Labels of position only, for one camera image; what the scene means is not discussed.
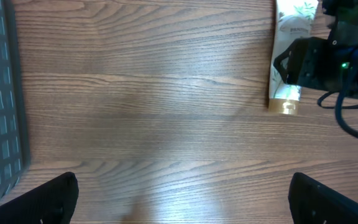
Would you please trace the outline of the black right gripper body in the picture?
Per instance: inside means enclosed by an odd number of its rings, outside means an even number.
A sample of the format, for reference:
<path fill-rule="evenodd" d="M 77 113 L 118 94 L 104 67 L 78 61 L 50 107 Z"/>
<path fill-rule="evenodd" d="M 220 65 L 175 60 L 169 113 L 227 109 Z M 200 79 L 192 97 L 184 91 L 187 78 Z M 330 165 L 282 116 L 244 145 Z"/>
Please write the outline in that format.
<path fill-rule="evenodd" d="M 343 88 L 351 68 L 358 66 L 358 0 L 324 0 L 323 13 L 332 20 L 327 39 L 296 39 L 290 46 L 290 83 L 324 91 Z M 358 71 L 350 85 L 358 98 Z"/>

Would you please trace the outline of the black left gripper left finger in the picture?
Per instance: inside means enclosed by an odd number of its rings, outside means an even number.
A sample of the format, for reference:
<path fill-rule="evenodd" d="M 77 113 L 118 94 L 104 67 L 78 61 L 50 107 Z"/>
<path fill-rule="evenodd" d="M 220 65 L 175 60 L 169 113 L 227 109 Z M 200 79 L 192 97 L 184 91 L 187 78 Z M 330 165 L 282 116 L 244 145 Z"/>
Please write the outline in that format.
<path fill-rule="evenodd" d="M 72 172 L 34 188 L 0 206 L 0 224 L 70 223 L 79 196 Z"/>

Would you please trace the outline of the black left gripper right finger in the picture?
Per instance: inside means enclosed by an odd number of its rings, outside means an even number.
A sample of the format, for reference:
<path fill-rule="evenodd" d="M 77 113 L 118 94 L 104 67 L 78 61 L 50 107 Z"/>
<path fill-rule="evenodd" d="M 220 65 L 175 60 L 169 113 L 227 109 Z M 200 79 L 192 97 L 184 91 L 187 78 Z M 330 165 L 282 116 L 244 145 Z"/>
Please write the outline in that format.
<path fill-rule="evenodd" d="M 304 173 L 294 173 L 288 192 L 295 224 L 358 223 L 358 203 Z"/>

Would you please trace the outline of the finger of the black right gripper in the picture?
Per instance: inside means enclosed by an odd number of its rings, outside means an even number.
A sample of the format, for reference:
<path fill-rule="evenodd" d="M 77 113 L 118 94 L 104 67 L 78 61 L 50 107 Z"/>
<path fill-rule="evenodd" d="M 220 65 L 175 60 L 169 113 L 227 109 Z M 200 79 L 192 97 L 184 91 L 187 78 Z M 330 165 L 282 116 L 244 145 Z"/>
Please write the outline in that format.
<path fill-rule="evenodd" d="M 273 62 L 284 84 L 307 84 L 308 39 L 296 39 Z"/>

